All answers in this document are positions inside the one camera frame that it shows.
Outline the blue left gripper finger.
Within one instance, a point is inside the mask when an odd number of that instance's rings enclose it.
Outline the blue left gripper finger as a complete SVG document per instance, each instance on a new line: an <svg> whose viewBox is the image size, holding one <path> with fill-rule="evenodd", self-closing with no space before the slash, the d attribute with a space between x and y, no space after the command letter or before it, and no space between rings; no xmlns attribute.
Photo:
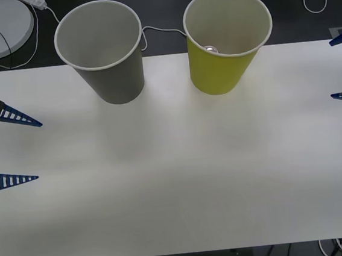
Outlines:
<svg viewBox="0 0 342 256"><path fill-rule="evenodd" d="M9 189L10 187L18 186L23 183L35 181L39 179L37 175L13 175L13 174L0 174L0 190Z"/></svg>
<svg viewBox="0 0 342 256"><path fill-rule="evenodd" d="M0 122L39 127L43 124L0 100Z"/></svg>

